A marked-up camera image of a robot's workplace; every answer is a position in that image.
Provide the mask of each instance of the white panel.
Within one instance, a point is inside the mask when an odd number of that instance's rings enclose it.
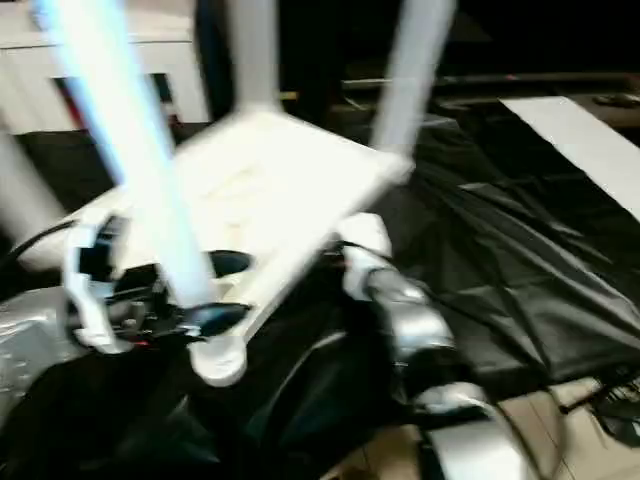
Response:
[[[65,77],[53,55],[54,47],[20,48],[6,51],[7,64],[41,117],[40,130],[77,130],[53,78]]]
[[[193,47],[193,43],[182,42],[141,43],[136,48],[146,73],[167,75],[178,119],[185,123],[209,121]]]
[[[0,116],[4,127],[14,135],[31,132],[40,128],[40,118],[32,108],[30,99],[24,94],[20,82],[0,51]]]
[[[502,103],[640,220],[640,150],[634,144],[565,97]]]

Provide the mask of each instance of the floor tile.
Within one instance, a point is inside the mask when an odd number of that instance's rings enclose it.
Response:
[[[321,480],[329,480],[336,477],[341,478],[343,476],[351,476],[351,478],[353,478],[353,474],[347,475],[347,472],[354,470],[366,472],[370,471],[367,457],[362,448],[351,452],[351,454],[349,454],[342,462],[340,462],[340,464],[336,465],[328,473],[323,475]]]
[[[593,387],[593,382],[565,385],[556,389],[565,403],[579,398]],[[554,406],[544,394],[531,397],[552,441],[558,443],[558,426]],[[640,468],[640,450],[630,449],[607,436],[593,416],[584,408],[566,418],[569,433],[565,463],[576,480],[600,480],[624,471]]]
[[[390,428],[379,432],[365,447],[369,465],[380,480],[420,480],[416,439],[412,427]]]

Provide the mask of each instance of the black tarp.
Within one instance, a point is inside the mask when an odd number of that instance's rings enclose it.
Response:
[[[355,123],[345,131],[366,137]],[[372,211],[398,267],[453,305],[443,314],[481,383],[514,396],[540,372],[562,382],[640,363],[640,225],[501,106],[465,113],[462,129],[426,123],[411,180]],[[194,377],[182,349],[54,367],[7,424],[5,477],[311,479],[403,418],[375,319],[325,259],[249,362],[222,390]]]

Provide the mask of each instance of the wire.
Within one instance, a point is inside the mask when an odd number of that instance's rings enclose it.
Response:
[[[69,221],[60,223],[58,225],[55,225],[55,226],[53,226],[51,228],[48,228],[48,229],[38,233],[37,235],[34,235],[29,240],[27,240],[24,243],[18,245],[16,248],[14,248],[9,253],[7,253],[4,256],[4,258],[2,258],[2,260],[0,260],[0,275],[2,275],[3,271],[5,269],[7,269],[12,263],[14,263],[16,260],[18,260],[18,258],[20,258],[20,255],[22,255],[24,252],[26,252],[31,247],[33,247],[40,240],[42,240],[43,238],[48,237],[49,235],[52,235],[52,234],[54,234],[56,232],[59,232],[61,230],[66,230],[67,228],[72,227],[75,223],[76,223],[75,220],[69,220]]]

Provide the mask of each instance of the white plastic part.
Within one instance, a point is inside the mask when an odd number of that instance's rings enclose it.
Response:
[[[345,242],[364,247],[345,246],[342,249],[346,260],[342,286],[356,300],[371,300],[364,288],[369,272],[394,268],[381,256],[391,256],[391,240],[384,222],[378,215],[358,213],[343,220],[337,232]]]
[[[135,220],[184,308],[215,301],[212,268],[195,240],[171,165],[158,99],[127,43],[117,0],[44,0],[73,94],[111,174],[124,183]]]
[[[447,38],[455,0],[404,0],[371,146],[411,156]]]
[[[85,345],[103,353],[121,353],[129,345],[116,338],[109,323],[104,299],[111,292],[108,284],[92,282],[91,277],[80,270],[82,248],[92,247],[100,228],[109,217],[109,212],[99,209],[87,210],[82,219],[67,237],[67,249],[62,268],[65,290],[78,309],[82,329],[76,334]]]
[[[21,242],[54,225],[63,216],[62,206],[0,124],[0,221],[3,227],[16,242]]]
[[[189,344],[191,366],[212,387],[228,387],[237,382],[247,367],[247,351],[242,337],[217,335],[206,342]]]

